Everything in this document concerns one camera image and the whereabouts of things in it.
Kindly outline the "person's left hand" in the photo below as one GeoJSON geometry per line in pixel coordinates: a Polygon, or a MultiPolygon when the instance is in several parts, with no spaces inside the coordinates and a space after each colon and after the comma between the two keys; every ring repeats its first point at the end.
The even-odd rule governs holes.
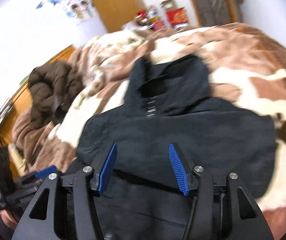
{"type": "Polygon", "coordinates": [[[13,230],[16,229],[18,222],[7,210],[1,210],[0,217],[6,226],[13,230]]]}

